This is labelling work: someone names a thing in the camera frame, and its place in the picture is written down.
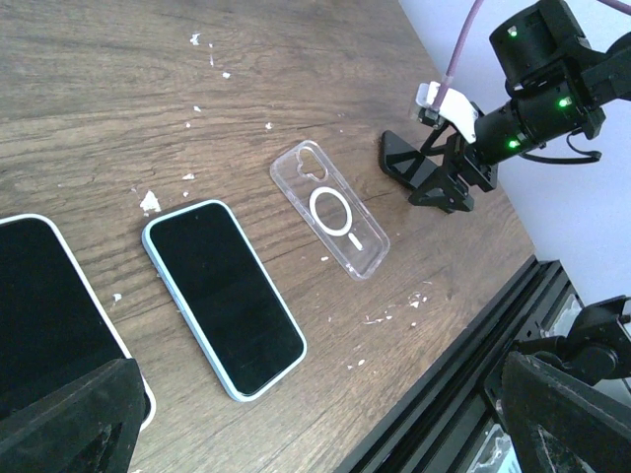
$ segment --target white wall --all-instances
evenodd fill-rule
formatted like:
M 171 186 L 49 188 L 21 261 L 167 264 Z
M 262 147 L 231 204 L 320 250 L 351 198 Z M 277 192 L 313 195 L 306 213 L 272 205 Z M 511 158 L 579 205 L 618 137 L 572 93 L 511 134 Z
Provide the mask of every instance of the white wall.
M 605 51 L 631 31 L 631 17 L 596 0 L 567 2 L 594 49 Z M 400 3 L 444 73 L 473 0 Z M 452 87 L 485 111 L 508 99 L 488 36 L 533 3 L 486 0 L 478 12 Z M 596 139 L 575 137 L 580 149 L 602 151 L 600 163 L 549 166 L 512 158 L 500 164 L 500 181 L 534 242 L 537 257 L 560 259 L 586 304 L 620 294 L 631 296 L 631 102 L 612 102 L 604 109 L 607 120 Z M 556 140 L 540 154 L 567 157 L 572 152 L 564 140 Z

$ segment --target black screen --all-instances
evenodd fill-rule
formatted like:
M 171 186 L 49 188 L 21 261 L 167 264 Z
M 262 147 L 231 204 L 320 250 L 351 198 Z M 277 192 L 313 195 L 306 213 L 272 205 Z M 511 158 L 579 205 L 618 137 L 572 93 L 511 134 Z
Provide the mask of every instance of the black screen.
M 302 338 L 224 206 L 163 220 L 150 239 L 241 394 L 253 395 L 300 358 Z
M 52 228 L 34 218 L 0 225 L 0 420 L 118 358 Z

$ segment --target wood grain surface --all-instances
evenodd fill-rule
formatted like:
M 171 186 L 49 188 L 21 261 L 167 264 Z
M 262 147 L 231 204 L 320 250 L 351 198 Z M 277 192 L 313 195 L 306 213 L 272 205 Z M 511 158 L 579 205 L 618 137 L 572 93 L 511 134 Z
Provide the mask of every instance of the wood grain surface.
M 532 252 L 501 189 L 447 216 L 380 172 L 385 129 L 427 136 L 408 105 L 440 77 L 397 2 L 1 1 L 0 38 L 0 215 L 58 225 L 153 388 L 131 471 L 331 471 Z M 304 139 L 390 237 L 367 282 L 269 176 Z M 228 203 L 301 325 L 306 359 L 258 401 L 226 395 L 156 277 L 148 190 Z

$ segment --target clear phone case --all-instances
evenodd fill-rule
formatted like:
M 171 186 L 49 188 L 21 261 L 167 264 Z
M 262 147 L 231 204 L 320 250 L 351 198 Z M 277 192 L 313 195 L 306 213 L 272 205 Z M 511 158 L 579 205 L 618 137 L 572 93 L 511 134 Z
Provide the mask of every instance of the clear phone case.
M 351 278 L 370 278 L 390 241 L 320 146 L 302 142 L 278 158 L 270 172 Z

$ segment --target white magnetic ring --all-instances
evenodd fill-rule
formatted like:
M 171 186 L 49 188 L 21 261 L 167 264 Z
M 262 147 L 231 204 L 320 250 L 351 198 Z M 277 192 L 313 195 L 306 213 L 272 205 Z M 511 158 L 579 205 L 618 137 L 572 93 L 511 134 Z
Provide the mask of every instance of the white magnetic ring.
M 337 200 L 339 200 L 344 206 L 344 210 L 346 211 L 346 223 L 341 229 L 330 229 L 322 222 L 322 220 L 319 219 L 316 210 L 316 201 L 321 194 L 331 194 L 332 196 L 337 197 Z M 311 210 L 312 216 L 314 217 L 314 220 L 319 225 L 319 227 L 323 229 L 326 234 L 329 234 L 332 237 L 344 237 L 346 234 L 348 234 L 348 231 L 351 230 L 351 226 L 353 225 L 353 214 L 351 213 L 351 208 L 348 205 L 348 202 L 346 202 L 344 196 L 335 189 L 324 186 L 318 187 L 316 190 L 314 190 L 314 192 L 312 192 L 312 196 L 309 198 L 309 210 Z

